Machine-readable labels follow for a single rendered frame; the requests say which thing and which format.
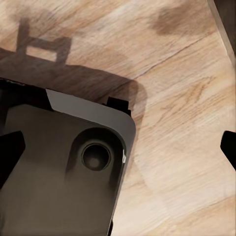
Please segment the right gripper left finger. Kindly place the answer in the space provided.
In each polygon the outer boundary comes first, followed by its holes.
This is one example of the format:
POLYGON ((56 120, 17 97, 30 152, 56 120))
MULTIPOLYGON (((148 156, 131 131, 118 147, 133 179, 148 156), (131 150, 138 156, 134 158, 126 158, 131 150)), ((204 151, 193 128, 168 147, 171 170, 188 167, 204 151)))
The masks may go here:
POLYGON ((0 189, 26 149, 21 131, 0 136, 0 189))

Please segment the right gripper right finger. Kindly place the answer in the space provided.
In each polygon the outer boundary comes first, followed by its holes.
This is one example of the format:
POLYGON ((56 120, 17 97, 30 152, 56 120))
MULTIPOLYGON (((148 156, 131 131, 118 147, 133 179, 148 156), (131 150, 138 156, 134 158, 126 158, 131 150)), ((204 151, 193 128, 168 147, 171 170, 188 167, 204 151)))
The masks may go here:
POLYGON ((236 169, 236 133, 225 131, 220 147, 230 163, 236 169))

